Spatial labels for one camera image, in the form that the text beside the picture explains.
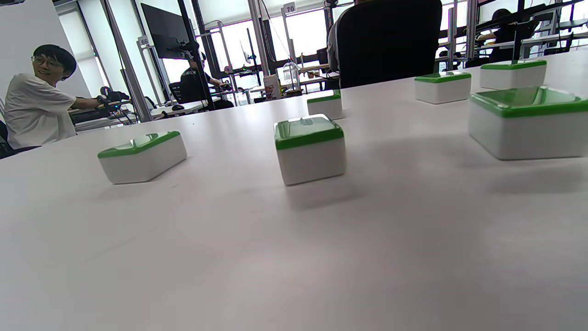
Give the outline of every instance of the black hair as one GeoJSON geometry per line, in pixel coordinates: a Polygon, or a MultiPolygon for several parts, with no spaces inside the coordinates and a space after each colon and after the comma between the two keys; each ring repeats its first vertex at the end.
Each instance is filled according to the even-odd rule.
{"type": "Polygon", "coordinates": [[[66,80],[68,77],[70,77],[78,67],[78,64],[76,63],[74,56],[57,45],[43,45],[37,47],[37,49],[35,49],[35,52],[33,52],[33,56],[37,57],[39,55],[44,55],[48,58],[56,59],[61,65],[64,66],[64,71],[68,72],[69,75],[63,77],[62,80],[66,80]]]}
{"type": "Polygon", "coordinates": [[[494,12],[494,15],[492,15],[492,21],[497,20],[502,17],[505,17],[505,16],[508,16],[510,14],[512,14],[512,13],[508,9],[504,9],[504,8],[498,9],[497,11],[494,12]]]}

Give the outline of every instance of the computer monitor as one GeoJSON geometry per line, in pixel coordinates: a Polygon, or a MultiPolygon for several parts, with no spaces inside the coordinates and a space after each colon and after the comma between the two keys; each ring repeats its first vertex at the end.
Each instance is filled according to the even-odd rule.
{"type": "Polygon", "coordinates": [[[189,43],[180,15],[141,4],[157,55],[162,59],[186,59],[189,43]]]}

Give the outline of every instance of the chair back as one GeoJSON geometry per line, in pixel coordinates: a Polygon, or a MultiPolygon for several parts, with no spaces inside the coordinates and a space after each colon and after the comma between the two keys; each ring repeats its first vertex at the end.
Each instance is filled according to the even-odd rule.
{"type": "Polygon", "coordinates": [[[339,18],[341,88],[433,73],[440,0],[372,0],[339,18]]]}

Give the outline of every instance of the person sitting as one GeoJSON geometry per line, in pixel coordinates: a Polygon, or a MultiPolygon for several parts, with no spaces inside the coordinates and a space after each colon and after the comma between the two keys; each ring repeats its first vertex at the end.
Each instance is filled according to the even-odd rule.
{"type": "Polygon", "coordinates": [[[76,70],[73,55],[57,45],[43,45],[34,52],[34,75],[15,75],[6,93],[4,119],[8,144],[14,149],[40,146],[76,135],[68,109],[91,109],[96,99],[76,98],[57,89],[76,70]]]}
{"type": "MultiPolygon", "coordinates": [[[[368,1],[370,0],[354,0],[354,4],[359,5],[368,1]]],[[[329,68],[331,69],[331,71],[339,71],[339,53],[337,50],[337,25],[339,25],[341,17],[343,17],[343,15],[352,7],[353,6],[350,6],[348,9],[341,13],[337,21],[335,21],[333,26],[330,28],[327,36],[327,53],[329,57],[329,68]]]]}
{"type": "MultiPolygon", "coordinates": [[[[495,21],[499,18],[503,18],[505,16],[511,15],[512,13],[508,9],[498,9],[492,15],[492,21],[495,21]]],[[[496,39],[496,44],[501,44],[502,42],[509,42],[515,41],[515,32],[516,32],[516,23],[511,24],[501,24],[499,29],[496,30],[494,33],[481,35],[478,37],[478,41],[486,41],[488,39],[496,39]]],[[[513,59],[513,49],[512,48],[503,48],[500,49],[496,47],[492,50],[490,54],[490,62],[501,62],[501,61],[510,61],[513,59]]]]}
{"type": "MultiPolygon", "coordinates": [[[[190,63],[190,68],[186,69],[186,71],[184,71],[182,74],[182,78],[180,78],[180,83],[182,85],[182,95],[185,96],[187,99],[190,99],[191,101],[199,101],[206,99],[206,96],[204,94],[204,88],[208,88],[208,86],[202,86],[202,81],[200,80],[200,75],[198,74],[198,63],[196,61],[196,58],[188,60],[188,62],[190,63]]],[[[206,61],[206,55],[202,54],[202,68],[204,68],[204,61],[206,61]]],[[[212,84],[216,87],[225,87],[228,85],[223,81],[210,77],[207,73],[204,73],[204,76],[206,77],[206,81],[209,84],[212,84]]],[[[232,102],[228,100],[215,101],[214,105],[215,109],[217,110],[232,108],[235,106],[232,102]]]]}

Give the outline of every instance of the white box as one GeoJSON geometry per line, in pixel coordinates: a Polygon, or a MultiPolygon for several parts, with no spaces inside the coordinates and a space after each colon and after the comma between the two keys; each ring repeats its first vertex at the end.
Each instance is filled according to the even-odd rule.
{"type": "Polygon", "coordinates": [[[524,60],[507,64],[484,64],[480,69],[480,86],[494,90],[538,87],[545,81],[547,61],[524,60]]]}
{"type": "Polygon", "coordinates": [[[470,98],[469,134],[499,160],[585,156],[588,100],[546,87],[470,98]]]}
{"type": "Polygon", "coordinates": [[[324,114],[331,120],[343,118],[343,104],[339,90],[328,91],[331,95],[312,98],[306,101],[309,115],[324,114]]]}
{"type": "Polygon", "coordinates": [[[276,123],[274,138],[286,185],[339,176],[347,169],[343,130],[322,114],[276,123]]]}
{"type": "Polygon", "coordinates": [[[415,78],[415,98],[431,104],[467,100],[472,92],[472,75],[441,72],[415,78]]]}
{"type": "Polygon", "coordinates": [[[164,173],[187,157],[177,131],[152,133],[98,153],[112,184],[142,183],[164,173]]]}

